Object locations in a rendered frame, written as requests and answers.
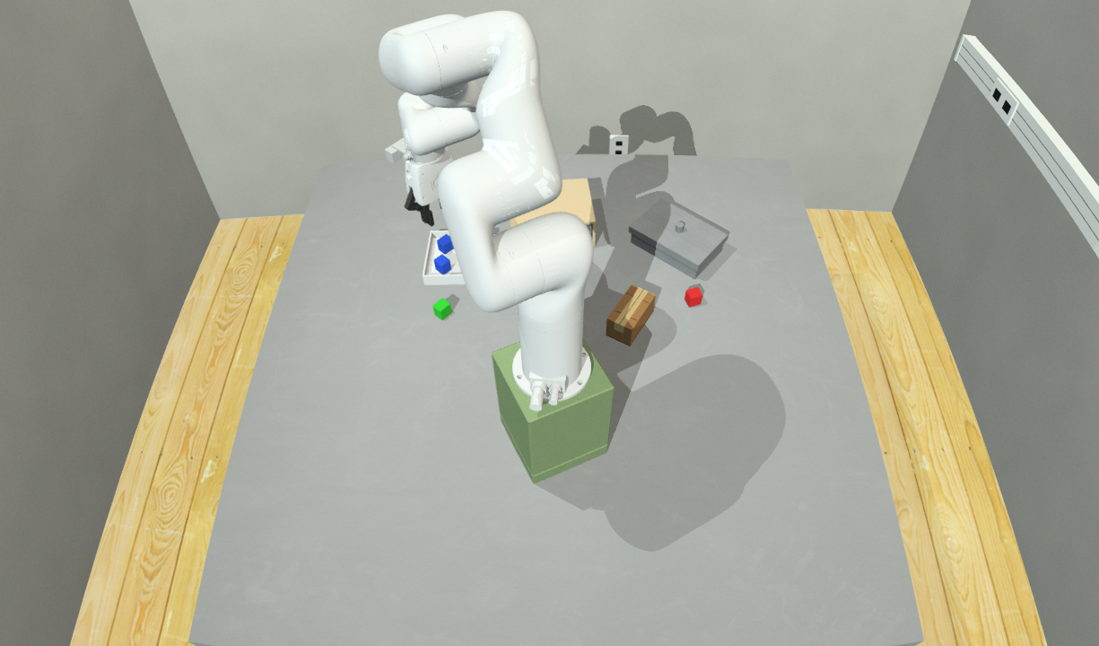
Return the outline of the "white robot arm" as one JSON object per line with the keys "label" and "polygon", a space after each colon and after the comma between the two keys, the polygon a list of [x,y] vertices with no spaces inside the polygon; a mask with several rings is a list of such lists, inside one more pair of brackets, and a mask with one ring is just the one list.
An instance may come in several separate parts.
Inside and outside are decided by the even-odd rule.
{"label": "white robot arm", "polygon": [[[554,212],[493,234],[495,225],[550,204],[563,188],[526,18],[512,11],[425,18],[384,34],[379,64],[406,92],[398,100],[406,141],[386,148],[389,162],[435,162],[449,144],[481,132],[482,151],[439,176],[468,294],[486,312],[518,305],[512,371],[531,410],[580,393],[591,374],[582,349],[582,297],[593,266],[589,227]],[[474,81],[485,76],[482,87]]]}

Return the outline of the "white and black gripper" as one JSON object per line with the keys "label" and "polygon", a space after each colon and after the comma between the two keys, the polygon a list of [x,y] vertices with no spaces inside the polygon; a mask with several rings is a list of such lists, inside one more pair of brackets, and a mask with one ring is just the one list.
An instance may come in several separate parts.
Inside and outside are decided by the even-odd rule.
{"label": "white and black gripper", "polygon": [[419,210],[423,223],[431,226],[434,225],[434,220],[429,204],[439,199],[440,172],[445,168],[445,165],[454,162],[449,146],[445,148],[445,153],[435,162],[406,162],[406,188],[408,188],[406,209]]}

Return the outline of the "brown cardboard box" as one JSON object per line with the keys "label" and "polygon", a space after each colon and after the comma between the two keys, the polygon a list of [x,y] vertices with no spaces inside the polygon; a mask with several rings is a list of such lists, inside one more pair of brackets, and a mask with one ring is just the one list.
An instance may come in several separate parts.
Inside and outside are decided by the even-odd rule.
{"label": "brown cardboard box", "polygon": [[618,302],[609,318],[606,319],[606,336],[631,346],[639,336],[641,328],[653,312],[655,294],[631,285],[624,297]]}

